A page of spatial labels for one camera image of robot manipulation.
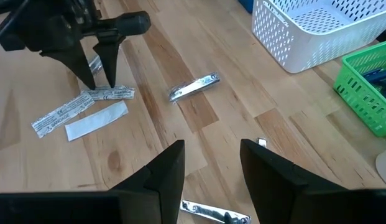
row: blue object in basket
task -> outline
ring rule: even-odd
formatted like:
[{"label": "blue object in basket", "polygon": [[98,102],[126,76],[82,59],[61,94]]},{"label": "blue object in basket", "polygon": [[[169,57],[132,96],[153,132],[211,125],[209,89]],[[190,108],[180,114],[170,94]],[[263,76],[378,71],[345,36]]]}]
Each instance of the blue object in basket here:
[{"label": "blue object in basket", "polygon": [[252,14],[252,9],[254,8],[254,0],[238,0],[245,10]]}]

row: white basket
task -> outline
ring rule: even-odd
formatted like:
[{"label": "white basket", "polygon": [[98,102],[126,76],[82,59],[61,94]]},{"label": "white basket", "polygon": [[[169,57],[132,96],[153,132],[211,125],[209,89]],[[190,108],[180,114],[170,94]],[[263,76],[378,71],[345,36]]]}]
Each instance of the white basket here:
[{"label": "white basket", "polygon": [[255,0],[252,32],[288,72],[322,64],[386,30],[386,0]]}]

